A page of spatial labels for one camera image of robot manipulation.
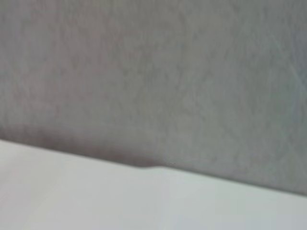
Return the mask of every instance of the white surface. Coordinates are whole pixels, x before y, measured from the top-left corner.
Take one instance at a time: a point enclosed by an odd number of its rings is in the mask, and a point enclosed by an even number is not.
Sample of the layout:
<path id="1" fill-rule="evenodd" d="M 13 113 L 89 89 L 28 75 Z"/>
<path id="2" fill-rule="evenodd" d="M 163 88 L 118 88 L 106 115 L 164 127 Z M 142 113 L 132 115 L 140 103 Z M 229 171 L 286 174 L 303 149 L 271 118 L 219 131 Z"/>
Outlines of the white surface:
<path id="1" fill-rule="evenodd" d="M 303 230 L 307 199 L 0 142 L 1 230 Z"/>

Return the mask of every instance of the textured gray surface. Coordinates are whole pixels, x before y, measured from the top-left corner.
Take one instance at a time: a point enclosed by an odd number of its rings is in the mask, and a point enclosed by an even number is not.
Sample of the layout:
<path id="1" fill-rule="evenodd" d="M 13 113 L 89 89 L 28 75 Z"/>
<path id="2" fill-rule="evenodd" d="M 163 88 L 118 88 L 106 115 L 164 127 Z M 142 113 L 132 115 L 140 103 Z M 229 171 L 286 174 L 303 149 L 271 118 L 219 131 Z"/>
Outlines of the textured gray surface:
<path id="1" fill-rule="evenodd" d="M 307 194 L 305 0 L 0 0 L 0 137 Z"/>

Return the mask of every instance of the gray fabric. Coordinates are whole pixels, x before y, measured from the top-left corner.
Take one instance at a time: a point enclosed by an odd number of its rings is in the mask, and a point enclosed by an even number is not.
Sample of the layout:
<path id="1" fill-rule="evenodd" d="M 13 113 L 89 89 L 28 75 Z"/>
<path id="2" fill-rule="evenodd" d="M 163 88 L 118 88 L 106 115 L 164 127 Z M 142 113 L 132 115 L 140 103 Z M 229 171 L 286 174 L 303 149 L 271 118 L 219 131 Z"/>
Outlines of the gray fabric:
<path id="1" fill-rule="evenodd" d="M 0 138 L 307 194 L 307 1 L 0 0 Z"/>

